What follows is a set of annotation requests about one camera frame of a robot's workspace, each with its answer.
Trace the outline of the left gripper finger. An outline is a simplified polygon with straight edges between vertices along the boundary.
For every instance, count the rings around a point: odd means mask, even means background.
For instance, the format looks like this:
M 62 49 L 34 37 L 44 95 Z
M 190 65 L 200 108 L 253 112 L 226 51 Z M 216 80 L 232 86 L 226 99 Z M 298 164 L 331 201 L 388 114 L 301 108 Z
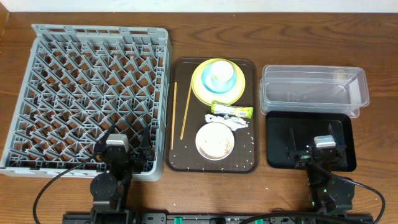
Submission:
M 99 141 L 96 142 L 96 148 L 97 149 L 106 149 L 107 143 L 106 140 L 108 139 L 110 134 L 113 134 L 115 130 L 115 125 L 112 125 L 105 133 L 104 135 L 100 138 Z
M 151 152 L 151 145 L 150 145 L 150 127 L 146 126 L 144 130 L 144 134 L 142 135 L 142 141 L 140 144 L 140 149 L 142 152 Z

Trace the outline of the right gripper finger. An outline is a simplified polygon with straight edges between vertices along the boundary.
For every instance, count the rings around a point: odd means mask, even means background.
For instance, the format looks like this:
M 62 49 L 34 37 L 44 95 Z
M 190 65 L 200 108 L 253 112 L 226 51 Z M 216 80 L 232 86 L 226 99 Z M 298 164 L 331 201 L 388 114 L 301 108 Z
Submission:
M 329 130 L 329 133 L 333 136 L 336 148 L 344 149 L 345 148 L 345 140 L 344 140 L 343 134 L 338 132 L 338 130 L 335 129 L 332 124 L 328 125 L 328 130 Z
M 295 145 L 294 132 L 293 132 L 293 129 L 290 128 L 290 132 L 289 132 L 289 152 L 295 152 L 295 151 L 296 151 L 296 145 Z

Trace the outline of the wooden chopstick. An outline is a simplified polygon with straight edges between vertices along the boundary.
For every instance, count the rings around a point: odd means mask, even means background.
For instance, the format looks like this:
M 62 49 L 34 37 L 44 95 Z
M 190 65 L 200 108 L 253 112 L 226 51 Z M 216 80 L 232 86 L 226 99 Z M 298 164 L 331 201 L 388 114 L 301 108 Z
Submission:
M 174 95 L 173 95 L 173 110 L 172 110 L 172 132 L 171 132 L 171 143 L 170 149 L 174 149 L 174 137 L 175 137 L 175 112 L 177 106 L 177 82 L 174 83 Z
M 185 111 L 184 111 L 184 116 L 183 116 L 182 129 L 181 129 L 181 133 L 180 133 L 180 140 L 181 141 L 183 140 L 185 126 L 186 126 L 186 122 L 187 122 L 187 115 L 188 115 L 191 92 L 192 92 L 192 81 L 190 82 L 190 85 L 189 85 L 189 88 L 188 88 L 188 93 L 187 93 L 187 100 L 186 100 Z

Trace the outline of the green yellow snack wrapper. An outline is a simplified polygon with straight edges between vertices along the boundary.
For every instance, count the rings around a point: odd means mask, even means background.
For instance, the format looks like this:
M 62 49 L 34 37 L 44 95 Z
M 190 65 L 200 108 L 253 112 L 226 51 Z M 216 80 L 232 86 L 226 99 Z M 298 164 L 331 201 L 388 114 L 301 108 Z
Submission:
M 225 105 L 217 101 L 213 101 L 211 104 L 211 112 L 213 114 L 225 114 L 237 116 L 240 118 L 252 118 L 254 108 L 253 107 L 242 107 Z

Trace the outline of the white tissue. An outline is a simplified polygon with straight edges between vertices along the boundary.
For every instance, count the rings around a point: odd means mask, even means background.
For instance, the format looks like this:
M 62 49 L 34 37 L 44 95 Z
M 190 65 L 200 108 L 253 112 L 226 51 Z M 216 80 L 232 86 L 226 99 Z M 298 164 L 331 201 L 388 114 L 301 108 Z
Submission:
M 213 114 L 206 114 L 205 121 L 207 123 L 221 123 L 227 126 L 231 131 L 236 131 L 237 129 L 247 128 L 248 122 L 240 117 L 236 116 L 215 116 Z

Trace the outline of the white bowl with food residue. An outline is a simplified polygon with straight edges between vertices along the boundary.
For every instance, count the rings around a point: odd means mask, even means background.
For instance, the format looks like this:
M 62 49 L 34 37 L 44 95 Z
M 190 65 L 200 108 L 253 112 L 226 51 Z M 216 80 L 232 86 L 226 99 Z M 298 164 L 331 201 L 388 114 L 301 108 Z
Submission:
M 233 132 L 221 123 L 208 123 L 202 126 L 195 137 L 197 151 L 211 161 L 226 159 L 233 151 Z

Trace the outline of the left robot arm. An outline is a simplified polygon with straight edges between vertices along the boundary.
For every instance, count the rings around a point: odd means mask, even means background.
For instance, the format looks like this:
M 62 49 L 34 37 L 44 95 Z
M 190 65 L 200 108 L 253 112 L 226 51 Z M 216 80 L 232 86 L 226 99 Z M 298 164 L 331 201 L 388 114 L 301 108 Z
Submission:
M 128 151 L 129 142 L 125 134 L 115 134 L 111 126 L 96 142 L 94 153 L 109 165 L 109 171 L 97 175 L 90 184 L 93 208 L 87 223 L 141 223 L 141 215 L 126 205 L 133 173 L 142 172 L 147 161 L 154 160 L 150 144 L 150 127 L 144 129 L 137 153 Z

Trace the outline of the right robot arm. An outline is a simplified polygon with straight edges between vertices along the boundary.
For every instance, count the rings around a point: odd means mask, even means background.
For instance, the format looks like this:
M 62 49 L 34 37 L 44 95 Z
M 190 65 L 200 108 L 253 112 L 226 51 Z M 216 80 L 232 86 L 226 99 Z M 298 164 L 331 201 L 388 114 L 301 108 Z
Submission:
M 289 130 L 287 158 L 294 160 L 295 169 L 305 169 L 310 188 L 310 200 L 316 211 L 342 215 L 353 207 L 354 186 L 342 177 L 336 177 L 332 168 L 346 159 L 344 136 L 331 124 L 329 134 L 315 136 L 313 143 L 298 149 L 294 132 Z

